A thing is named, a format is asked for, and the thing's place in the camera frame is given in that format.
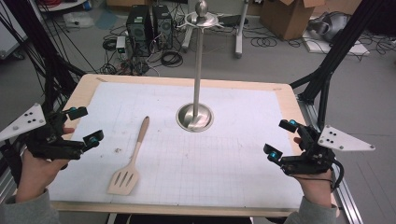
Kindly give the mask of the black frame strut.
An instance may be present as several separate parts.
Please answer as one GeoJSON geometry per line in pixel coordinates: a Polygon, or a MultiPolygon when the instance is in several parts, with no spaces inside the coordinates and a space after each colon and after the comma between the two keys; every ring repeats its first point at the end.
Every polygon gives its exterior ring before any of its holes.
{"type": "Polygon", "coordinates": [[[307,106],[313,106],[316,97],[320,95],[316,119],[316,125],[320,130],[325,126],[330,83],[334,71],[385,2],[386,0],[361,0],[320,66],[311,74],[290,83],[293,89],[306,84],[304,91],[298,94],[298,99],[307,106]]]}

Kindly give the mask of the clear plastic bag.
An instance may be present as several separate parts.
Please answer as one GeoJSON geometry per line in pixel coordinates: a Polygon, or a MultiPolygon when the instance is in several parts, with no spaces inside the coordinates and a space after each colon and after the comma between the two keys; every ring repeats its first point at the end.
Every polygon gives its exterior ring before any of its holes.
{"type": "Polygon", "coordinates": [[[63,14],[64,22],[67,27],[89,28],[93,26],[93,18],[88,12],[70,12],[63,14]]]}

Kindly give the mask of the cardboard box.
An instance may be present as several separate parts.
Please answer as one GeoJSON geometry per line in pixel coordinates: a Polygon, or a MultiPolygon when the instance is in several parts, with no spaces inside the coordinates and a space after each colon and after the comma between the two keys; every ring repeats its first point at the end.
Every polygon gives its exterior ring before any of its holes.
{"type": "Polygon", "coordinates": [[[264,0],[261,24],[283,40],[300,38],[314,9],[325,0],[264,0]]]}

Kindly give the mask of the white flat board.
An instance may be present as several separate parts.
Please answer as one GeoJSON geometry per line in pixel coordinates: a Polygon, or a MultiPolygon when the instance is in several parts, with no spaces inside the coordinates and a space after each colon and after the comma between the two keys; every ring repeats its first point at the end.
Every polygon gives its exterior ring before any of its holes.
{"type": "MultiPolygon", "coordinates": [[[[320,35],[315,32],[305,31],[302,37],[303,43],[310,53],[326,54],[331,50],[331,44],[325,41],[320,35]]],[[[369,55],[370,51],[363,46],[360,41],[356,41],[354,46],[349,50],[348,55],[365,56],[369,55]]]]}

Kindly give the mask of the white round table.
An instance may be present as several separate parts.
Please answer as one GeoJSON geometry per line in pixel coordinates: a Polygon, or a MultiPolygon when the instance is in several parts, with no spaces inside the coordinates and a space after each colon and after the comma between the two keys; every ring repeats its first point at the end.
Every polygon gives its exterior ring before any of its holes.
{"type": "Polygon", "coordinates": [[[69,9],[71,7],[82,6],[87,0],[77,0],[76,2],[65,2],[64,0],[57,6],[44,6],[38,4],[37,7],[40,11],[59,11],[69,9]]]}

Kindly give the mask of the aluminium rail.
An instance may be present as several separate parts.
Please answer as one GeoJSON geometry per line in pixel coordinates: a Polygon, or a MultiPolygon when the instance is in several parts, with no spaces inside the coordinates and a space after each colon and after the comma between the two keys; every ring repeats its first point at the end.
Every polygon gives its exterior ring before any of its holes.
{"type": "MultiPolygon", "coordinates": [[[[318,126],[318,112],[313,105],[308,105],[302,100],[297,100],[297,103],[303,113],[304,121],[308,125],[312,125],[317,131],[320,130],[318,126]]],[[[342,217],[346,219],[347,224],[364,224],[361,218],[360,211],[354,201],[351,191],[348,187],[345,178],[341,181],[339,188],[335,191],[336,201],[340,203],[340,211],[342,217]]]]}
{"type": "Polygon", "coordinates": [[[11,196],[16,189],[14,178],[9,169],[6,169],[0,175],[0,203],[3,203],[7,197],[11,196]]]}

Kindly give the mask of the wooden slotted spatula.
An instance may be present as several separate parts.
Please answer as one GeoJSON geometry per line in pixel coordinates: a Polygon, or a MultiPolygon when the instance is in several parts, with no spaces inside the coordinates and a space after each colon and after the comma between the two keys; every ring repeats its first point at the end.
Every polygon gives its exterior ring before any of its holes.
{"type": "Polygon", "coordinates": [[[148,127],[149,116],[145,116],[137,136],[132,157],[126,166],[122,167],[113,174],[107,188],[107,192],[109,194],[129,195],[133,190],[135,184],[139,179],[139,172],[136,169],[135,162],[148,127]]]}

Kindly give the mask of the white metal stand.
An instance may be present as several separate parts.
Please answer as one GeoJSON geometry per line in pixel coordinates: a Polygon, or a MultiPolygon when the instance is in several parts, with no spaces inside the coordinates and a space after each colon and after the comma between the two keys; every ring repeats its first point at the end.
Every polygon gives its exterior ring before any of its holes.
{"type": "MultiPolygon", "coordinates": [[[[243,52],[243,29],[245,19],[248,13],[248,0],[242,0],[242,13],[236,22],[236,34],[235,34],[235,52],[234,56],[237,59],[242,57],[243,52]]],[[[219,22],[219,15],[211,13],[208,9],[208,3],[206,0],[188,0],[188,4],[192,2],[193,9],[184,17],[184,22],[180,25],[180,28],[185,28],[186,33],[182,42],[182,49],[186,51],[189,48],[192,32],[194,29],[197,30],[198,35],[202,35],[206,29],[218,27],[223,28],[223,25],[219,22]]]]}

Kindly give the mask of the person's left hand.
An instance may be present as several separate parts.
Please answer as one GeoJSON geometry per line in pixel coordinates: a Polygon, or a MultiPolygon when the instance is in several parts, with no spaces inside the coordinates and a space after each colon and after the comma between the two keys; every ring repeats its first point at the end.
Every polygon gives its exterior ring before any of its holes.
{"type": "Polygon", "coordinates": [[[44,160],[35,158],[29,148],[22,154],[21,180],[15,194],[16,203],[38,198],[69,160],[44,160]]]}

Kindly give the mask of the metal utensil stand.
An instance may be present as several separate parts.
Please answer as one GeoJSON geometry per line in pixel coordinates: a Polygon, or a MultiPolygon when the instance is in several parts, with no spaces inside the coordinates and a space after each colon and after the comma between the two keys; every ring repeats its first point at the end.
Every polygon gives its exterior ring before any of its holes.
{"type": "Polygon", "coordinates": [[[198,0],[195,10],[185,19],[185,25],[196,30],[195,77],[193,101],[183,105],[176,115],[177,124],[185,131],[199,133],[207,130],[214,121],[211,108],[200,102],[202,58],[205,29],[220,27],[219,19],[208,11],[206,0],[198,0]]]}

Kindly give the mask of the slim black computer tower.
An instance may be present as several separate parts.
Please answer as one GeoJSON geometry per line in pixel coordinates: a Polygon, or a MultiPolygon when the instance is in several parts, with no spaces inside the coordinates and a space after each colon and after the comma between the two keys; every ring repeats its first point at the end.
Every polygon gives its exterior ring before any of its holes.
{"type": "Polygon", "coordinates": [[[165,5],[152,7],[154,33],[159,49],[173,47],[173,21],[170,11],[165,5]]]}

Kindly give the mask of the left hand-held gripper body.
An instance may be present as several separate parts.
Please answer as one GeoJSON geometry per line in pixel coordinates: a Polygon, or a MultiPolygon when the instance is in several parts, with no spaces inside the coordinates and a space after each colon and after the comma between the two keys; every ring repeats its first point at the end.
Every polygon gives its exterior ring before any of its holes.
{"type": "Polygon", "coordinates": [[[83,142],[64,140],[64,123],[69,119],[63,111],[43,112],[35,103],[0,132],[0,141],[27,133],[26,145],[36,158],[79,160],[83,142]]]}

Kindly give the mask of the white grid mat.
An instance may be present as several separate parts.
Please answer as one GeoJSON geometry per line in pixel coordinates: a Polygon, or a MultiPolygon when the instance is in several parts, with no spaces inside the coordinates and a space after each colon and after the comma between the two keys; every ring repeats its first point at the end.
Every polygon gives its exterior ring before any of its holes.
{"type": "Polygon", "coordinates": [[[185,86],[103,82],[73,134],[102,130],[99,147],[71,161],[49,187],[58,202],[201,205],[295,209],[302,191],[268,161],[269,144],[293,152],[289,134],[278,123],[280,90],[203,88],[200,100],[214,113],[200,133],[183,130],[177,111],[192,99],[185,86]],[[133,154],[145,116],[149,126],[135,162],[139,179],[129,195],[109,194],[113,174],[133,154]]]}

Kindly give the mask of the large black computer tower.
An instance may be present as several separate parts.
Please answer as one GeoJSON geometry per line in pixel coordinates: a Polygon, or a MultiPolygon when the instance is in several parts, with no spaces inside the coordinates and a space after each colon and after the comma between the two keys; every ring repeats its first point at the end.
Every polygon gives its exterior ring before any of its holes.
{"type": "Polygon", "coordinates": [[[153,31],[148,5],[133,5],[131,7],[126,28],[134,56],[150,55],[149,44],[153,40],[153,31]]]}

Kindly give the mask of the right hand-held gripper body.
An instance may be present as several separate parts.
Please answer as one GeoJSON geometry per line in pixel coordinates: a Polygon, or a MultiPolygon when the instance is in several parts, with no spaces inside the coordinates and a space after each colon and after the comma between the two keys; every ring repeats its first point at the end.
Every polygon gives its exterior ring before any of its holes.
{"type": "Polygon", "coordinates": [[[316,175],[325,173],[336,162],[335,150],[373,151],[375,146],[348,133],[326,125],[322,131],[300,124],[296,133],[301,138],[299,156],[282,157],[280,168],[286,175],[316,175]]]}

